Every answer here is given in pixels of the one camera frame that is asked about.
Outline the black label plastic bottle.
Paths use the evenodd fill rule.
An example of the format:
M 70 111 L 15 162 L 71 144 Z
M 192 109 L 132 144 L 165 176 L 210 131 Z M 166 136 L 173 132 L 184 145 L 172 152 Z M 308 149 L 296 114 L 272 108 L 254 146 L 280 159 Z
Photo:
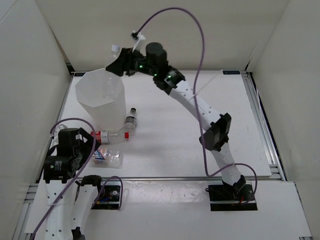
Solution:
M 137 122 L 137 110 L 136 108 L 132 107 L 125 118 L 124 127 L 126 131 L 131 134 L 134 134 L 137 128 Z

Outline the clear white cap plastic bottle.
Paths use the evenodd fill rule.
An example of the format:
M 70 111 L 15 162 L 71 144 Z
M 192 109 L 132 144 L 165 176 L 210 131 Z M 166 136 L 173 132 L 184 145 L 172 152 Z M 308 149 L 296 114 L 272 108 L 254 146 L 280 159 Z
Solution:
M 121 50 L 122 48 L 119 45 L 113 44 L 111 46 L 111 52 L 110 52 L 111 62 L 115 61 L 119 57 Z

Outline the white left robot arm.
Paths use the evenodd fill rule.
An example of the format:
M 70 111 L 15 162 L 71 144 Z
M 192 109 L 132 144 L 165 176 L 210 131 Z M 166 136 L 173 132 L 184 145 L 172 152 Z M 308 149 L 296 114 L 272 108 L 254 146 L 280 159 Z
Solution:
M 58 133 L 56 155 L 44 161 L 43 179 L 50 213 L 45 216 L 46 240 L 84 240 L 85 224 L 94 200 L 105 194 L 99 175 L 74 178 L 97 150 L 99 142 L 83 128 L 62 129 Z

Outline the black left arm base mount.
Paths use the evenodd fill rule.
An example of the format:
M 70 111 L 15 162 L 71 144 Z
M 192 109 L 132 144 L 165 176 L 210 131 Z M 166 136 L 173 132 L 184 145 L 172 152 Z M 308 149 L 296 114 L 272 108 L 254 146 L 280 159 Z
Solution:
M 120 210 L 123 202 L 123 181 L 114 177 L 101 183 L 102 192 L 92 204 L 92 210 Z

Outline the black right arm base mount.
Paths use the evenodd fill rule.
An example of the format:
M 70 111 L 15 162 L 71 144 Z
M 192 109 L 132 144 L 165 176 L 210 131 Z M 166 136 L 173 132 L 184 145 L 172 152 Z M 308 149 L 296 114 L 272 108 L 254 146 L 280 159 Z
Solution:
M 257 211 L 256 190 L 251 183 L 246 183 L 237 194 L 228 191 L 222 184 L 208 185 L 205 189 L 212 212 Z

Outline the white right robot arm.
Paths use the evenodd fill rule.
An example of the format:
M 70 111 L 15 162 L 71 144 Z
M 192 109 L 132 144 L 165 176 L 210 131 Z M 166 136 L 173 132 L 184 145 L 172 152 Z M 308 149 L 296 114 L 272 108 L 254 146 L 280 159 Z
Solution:
M 117 45 L 113 45 L 111 50 L 115 56 L 106 66 L 106 71 L 119 77 L 135 73 L 152 76 L 154 84 L 160 90 L 182 104 L 198 120 L 203 131 L 199 142 L 213 155 L 221 170 L 226 197 L 230 200 L 238 199 L 243 193 L 246 180 L 237 168 L 229 146 L 231 116 L 214 110 L 195 95 L 194 88 L 185 76 L 169 65 L 167 53 L 160 43 L 149 43 L 146 55 L 134 48 L 121 48 Z

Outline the blue orange label plastic bottle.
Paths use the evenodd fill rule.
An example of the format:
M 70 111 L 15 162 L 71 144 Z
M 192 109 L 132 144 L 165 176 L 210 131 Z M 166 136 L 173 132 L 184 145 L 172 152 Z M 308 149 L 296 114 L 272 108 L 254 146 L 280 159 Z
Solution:
M 93 153 L 91 160 L 96 165 L 103 165 L 106 168 L 120 168 L 123 164 L 122 153 L 110 148 L 98 148 Z

